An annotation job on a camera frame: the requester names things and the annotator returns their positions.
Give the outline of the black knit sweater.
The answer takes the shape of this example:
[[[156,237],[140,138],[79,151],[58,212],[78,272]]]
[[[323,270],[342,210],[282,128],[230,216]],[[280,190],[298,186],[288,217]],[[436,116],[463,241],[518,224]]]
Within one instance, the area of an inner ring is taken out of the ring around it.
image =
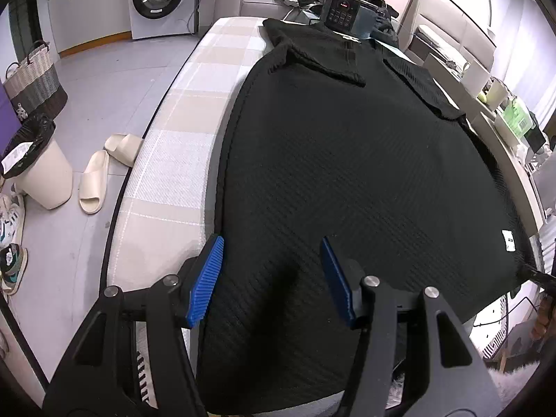
[[[395,289],[436,287],[464,321],[534,261],[497,161],[428,70],[321,26],[263,27],[272,48],[221,148],[224,258],[197,364],[214,414],[344,389],[358,336],[323,275],[324,237]]]

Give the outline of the plaid bed cover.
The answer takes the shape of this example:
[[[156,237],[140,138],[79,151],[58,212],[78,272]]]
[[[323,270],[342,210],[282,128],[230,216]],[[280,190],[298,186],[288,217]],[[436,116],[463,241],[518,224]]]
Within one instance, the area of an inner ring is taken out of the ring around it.
[[[272,48],[264,21],[218,21],[176,77],[146,134],[123,193],[106,273],[108,284],[126,291],[151,285],[188,264],[210,235],[220,235],[215,229],[215,210],[222,141],[246,77]],[[347,327],[357,334],[367,318],[355,309],[355,302],[363,296],[363,280],[374,275],[340,253],[334,239],[328,238],[352,287],[356,319]],[[370,296],[378,292],[390,299],[411,296],[417,307],[408,312],[405,322],[388,313],[384,325],[375,328],[374,334],[384,345],[373,350],[369,373],[390,377],[395,367],[403,364],[410,385],[403,406],[420,416],[436,415],[451,400],[461,401],[466,414],[472,414],[479,404],[486,406],[490,416],[505,413],[494,380],[475,353],[460,363],[455,344],[433,348],[427,342],[431,328],[424,317],[424,291],[429,286],[414,292],[398,290],[376,278],[379,283],[369,290]],[[352,370],[361,368],[354,353],[346,385],[339,393],[348,389]],[[287,409],[300,409],[325,398]]]

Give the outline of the white bowl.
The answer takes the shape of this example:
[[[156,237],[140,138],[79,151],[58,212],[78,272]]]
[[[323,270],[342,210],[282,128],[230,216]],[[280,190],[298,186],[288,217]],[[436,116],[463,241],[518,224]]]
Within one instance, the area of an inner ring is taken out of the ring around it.
[[[495,129],[509,148],[516,149],[520,145],[520,140],[515,136],[504,118],[499,114],[496,114]]]

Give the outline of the cream slipper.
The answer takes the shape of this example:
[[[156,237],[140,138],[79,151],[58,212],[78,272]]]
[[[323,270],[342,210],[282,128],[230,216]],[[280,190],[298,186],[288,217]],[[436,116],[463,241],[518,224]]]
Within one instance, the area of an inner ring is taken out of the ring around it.
[[[81,176],[79,204],[87,215],[98,213],[105,202],[109,155],[106,150],[96,151]]]
[[[143,139],[134,134],[113,134],[106,140],[104,149],[126,167],[133,167],[142,143]]]

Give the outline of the green tissue pack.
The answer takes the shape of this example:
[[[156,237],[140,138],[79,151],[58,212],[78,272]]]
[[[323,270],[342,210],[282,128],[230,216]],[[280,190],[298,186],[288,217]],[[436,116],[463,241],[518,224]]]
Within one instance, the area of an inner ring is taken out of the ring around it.
[[[517,138],[523,138],[532,129],[533,120],[531,114],[527,106],[518,97],[515,97],[508,103],[502,113],[502,117]]]

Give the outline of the white cup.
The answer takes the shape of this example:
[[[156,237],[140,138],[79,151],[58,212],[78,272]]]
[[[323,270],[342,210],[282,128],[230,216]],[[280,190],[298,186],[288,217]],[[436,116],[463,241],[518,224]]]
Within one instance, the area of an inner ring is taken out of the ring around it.
[[[486,106],[495,110],[508,97],[508,89],[498,79],[495,79],[491,88],[486,93]]]

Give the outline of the white paper roll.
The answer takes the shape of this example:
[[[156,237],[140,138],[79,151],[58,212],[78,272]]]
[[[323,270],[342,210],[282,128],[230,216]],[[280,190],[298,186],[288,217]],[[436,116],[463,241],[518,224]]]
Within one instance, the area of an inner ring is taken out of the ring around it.
[[[463,68],[461,84],[472,97],[476,98],[490,78],[489,70],[476,60],[466,62]]]

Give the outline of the white trash bin black bag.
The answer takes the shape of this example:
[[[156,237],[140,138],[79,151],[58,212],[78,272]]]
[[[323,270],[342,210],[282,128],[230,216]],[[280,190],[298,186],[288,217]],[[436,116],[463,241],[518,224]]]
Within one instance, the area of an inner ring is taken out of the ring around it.
[[[56,124],[45,114],[29,116],[1,154],[1,175],[46,210],[73,194],[73,169],[54,138]]]

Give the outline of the purple bag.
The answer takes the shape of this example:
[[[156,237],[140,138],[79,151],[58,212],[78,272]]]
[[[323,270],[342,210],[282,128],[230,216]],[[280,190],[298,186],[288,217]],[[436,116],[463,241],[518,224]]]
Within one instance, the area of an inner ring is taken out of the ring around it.
[[[0,154],[4,152],[8,144],[21,128],[21,123],[16,116],[8,94],[2,84],[0,84]]]

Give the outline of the woven laundry basket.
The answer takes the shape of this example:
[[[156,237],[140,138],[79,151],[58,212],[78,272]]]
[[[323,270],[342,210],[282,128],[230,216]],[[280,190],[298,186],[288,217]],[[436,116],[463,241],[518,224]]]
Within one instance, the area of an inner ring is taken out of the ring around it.
[[[7,67],[5,79],[5,91],[21,122],[36,114],[54,121],[67,104],[49,44],[43,40],[35,41],[21,62]]]

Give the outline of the dark rice cooker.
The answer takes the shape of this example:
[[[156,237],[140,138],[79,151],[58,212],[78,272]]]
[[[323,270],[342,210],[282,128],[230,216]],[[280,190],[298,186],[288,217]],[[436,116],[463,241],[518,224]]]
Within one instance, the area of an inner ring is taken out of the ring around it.
[[[386,18],[381,8],[365,0],[325,0],[319,21],[337,33],[367,40]]]

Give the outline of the beige bed headboard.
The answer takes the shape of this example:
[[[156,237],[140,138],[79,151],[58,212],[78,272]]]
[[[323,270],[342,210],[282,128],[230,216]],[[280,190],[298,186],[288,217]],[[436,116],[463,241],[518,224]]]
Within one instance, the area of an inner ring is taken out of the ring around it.
[[[419,61],[435,55],[457,69],[478,63],[487,71],[494,64],[493,41],[450,0],[408,0],[400,17],[398,42],[401,50]]]

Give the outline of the white washing machine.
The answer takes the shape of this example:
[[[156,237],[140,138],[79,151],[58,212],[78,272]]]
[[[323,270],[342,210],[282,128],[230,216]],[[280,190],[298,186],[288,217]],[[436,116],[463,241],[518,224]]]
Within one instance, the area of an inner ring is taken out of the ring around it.
[[[198,31],[199,0],[129,0],[134,41]]]

